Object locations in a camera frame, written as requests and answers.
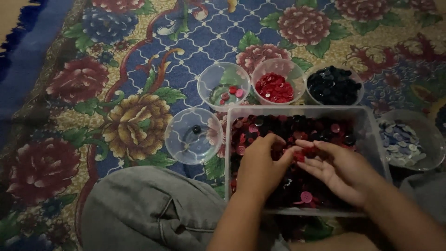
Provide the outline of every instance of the person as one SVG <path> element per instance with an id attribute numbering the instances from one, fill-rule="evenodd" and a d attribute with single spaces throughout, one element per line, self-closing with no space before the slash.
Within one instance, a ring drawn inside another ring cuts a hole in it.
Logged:
<path id="1" fill-rule="evenodd" d="M 226 205 L 207 184 L 167 169 L 131 167 L 100 181 L 82 214 L 84 250 L 377 250 L 362 234 L 286 243 L 262 209 L 293 161 L 293 152 L 322 154 L 298 166 L 344 201 L 362 209 L 397 250 L 446 250 L 441 225 L 387 183 L 360 154 L 327 142 L 297 140 L 278 161 L 284 140 L 268 134 L 246 148 L 237 191 Z"/>

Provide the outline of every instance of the gray sweatpants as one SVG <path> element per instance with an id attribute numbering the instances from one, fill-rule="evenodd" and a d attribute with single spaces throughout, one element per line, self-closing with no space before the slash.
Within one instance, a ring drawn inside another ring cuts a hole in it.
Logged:
<path id="1" fill-rule="evenodd" d="M 82 213 L 86 251 L 205 250 L 226 202 L 207 184 L 158 167 L 130 167 L 95 185 Z M 258 248 L 288 250 L 262 220 Z"/>

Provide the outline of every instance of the floral rug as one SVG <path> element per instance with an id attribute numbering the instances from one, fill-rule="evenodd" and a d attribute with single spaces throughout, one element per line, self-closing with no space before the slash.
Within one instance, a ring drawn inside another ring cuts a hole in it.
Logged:
<path id="1" fill-rule="evenodd" d="M 272 58 L 346 64 L 364 80 L 361 105 L 425 113 L 446 133 L 445 41 L 432 0 L 76 0 L 2 151 L 0 249 L 80 250 L 89 192 L 131 166 L 165 167 L 223 196 L 224 144 L 188 166 L 163 138 L 179 111 L 209 109 L 196 83 L 216 62 L 249 74 Z M 308 222 L 306 240 L 340 231 L 333 219 Z"/>

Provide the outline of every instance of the clear plastic container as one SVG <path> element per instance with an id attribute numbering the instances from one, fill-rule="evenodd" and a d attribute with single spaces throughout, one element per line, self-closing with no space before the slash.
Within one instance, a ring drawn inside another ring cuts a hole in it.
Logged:
<path id="1" fill-rule="evenodd" d="M 188 165 L 208 161 L 217 154 L 222 140 L 220 121 L 203 108 L 180 111 L 168 123 L 164 132 L 167 151 L 174 159 Z"/>
<path id="2" fill-rule="evenodd" d="M 428 171 L 438 167 L 443 162 L 446 155 L 445 140 L 435 124 L 422 113 L 397 109 L 384 113 L 381 118 L 388 121 L 401 120 L 402 124 L 410 126 L 420 139 L 422 152 L 426 153 L 426 158 L 418 161 L 414 166 L 405 168 L 415 171 Z"/>
<path id="3" fill-rule="evenodd" d="M 365 106 L 237 106 L 229 109 L 227 115 L 226 141 L 231 142 L 232 123 L 238 117 L 249 115 L 305 115 L 307 117 L 330 117 L 337 120 L 347 119 L 354 121 L 354 132 L 356 137 L 357 152 L 362 154 L 374 167 L 374 169 L 388 182 L 392 182 L 392 177 L 386 161 L 385 150 L 379 133 L 378 124 L 372 111 Z M 225 199 L 231 198 L 231 144 L 226 144 L 225 158 Z M 332 217 L 363 217 L 362 212 L 340 211 L 334 209 L 307 209 L 307 208 L 280 208 L 267 210 L 268 213 L 291 214 L 291 215 L 313 215 Z"/>
<path id="4" fill-rule="evenodd" d="M 236 86 L 243 90 L 243 96 L 238 98 L 230 94 L 229 100 L 220 104 L 221 94 L 227 92 L 229 87 Z M 249 94 L 249 75 L 240 66 L 234 63 L 216 63 L 200 74 L 197 90 L 201 99 L 217 112 L 227 112 L 229 107 L 240 104 Z"/>
<path id="5" fill-rule="evenodd" d="M 274 72 L 285 78 L 291 84 L 294 90 L 294 99 L 286 103 L 274 103 L 264 99 L 256 90 L 256 83 L 259 79 L 270 72 Z M 257 100 L 262 105 L 289 105 L 300 99 L 305 93 L 305 85 L 303 79 L 304 71 L 292 61 L 286 59 L 268 59 L 260 63 L 252 73 L 252 88 L 256 94 Z"/>
<path id="6" fill-rule="evenodd" d="M 356 102 L 353 103 L 352 105 L 357 105 L 361 102 L 362 98 L 364 97 L 364 93 L 365 93 L 365 89 L 364 89 L 364 82 L 362 81 L 362 79 L 360 78 L 360 76 L 352 69 L 350 69 L 349 67 L 342 65 L 342 64 L 330 64 L 330 63 L 324 63 L 324 64 L 319 64 L 316 66 L 311 67 L 310 69 L 308 69 L 304 75 L 304 85 L 305 85 L 305 89 L 306 89 L 306 94 L 305 94 L 305 104 L 306 105 L 324 105 L 321 102 L 317 101 L 313 96 L 311 96 L 310 91 L 308 90 L 308 85 L 307 85 L 307 80 L 308 78 L 313 74 L 316 73 L 317 71 L 325 68 L 325 67 L 329 67 L 329 66 L 334 66 L 338 69 L 344 69 L 346 71 L 351 71 L 351 76 L 350 78 L 354 81 L 356 81 L 357 83 L 361 83 L 361 89 L 358 90 L 358 98 L 356 99 Z"/>

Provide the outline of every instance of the blue fringe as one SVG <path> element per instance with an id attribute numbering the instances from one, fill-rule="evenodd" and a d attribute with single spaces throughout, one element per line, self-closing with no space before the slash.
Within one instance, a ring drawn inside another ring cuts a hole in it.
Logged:
<path id="1" fill-rule="evenodd" d="M 21 9 L 17 27 L 12 29 L 12 33 L 6 36 L 6 42 L 0 48 L 6 51 L 0 52 L 0 83 L 6 78 L 9 67 L 11 66 L 11 54 L 18 47 L 25 35 L 33 30 L 40 14 L 49 0 L 29 0 L 30 3 L 40 4 L 36 6 L 25 6 Z"/>

